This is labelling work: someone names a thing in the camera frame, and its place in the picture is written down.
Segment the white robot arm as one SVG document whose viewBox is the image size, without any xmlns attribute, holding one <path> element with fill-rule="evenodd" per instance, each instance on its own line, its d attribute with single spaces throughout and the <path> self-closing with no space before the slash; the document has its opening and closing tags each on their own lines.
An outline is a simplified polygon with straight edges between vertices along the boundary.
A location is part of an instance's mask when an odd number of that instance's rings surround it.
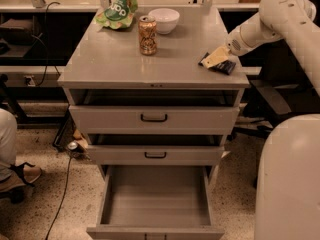
<svg viewBox="0 0 320 240">
<path fill-rule="evenodd" d="M 210 68 L 282 38 L 320 94 L 320 30 L 306 0 L 261 0 L 259 12 L 205 56 Z M 320 240 L 320 116 L 295 116 L 276 126 L 259 164 L 254 240 Z"/>
</svg>

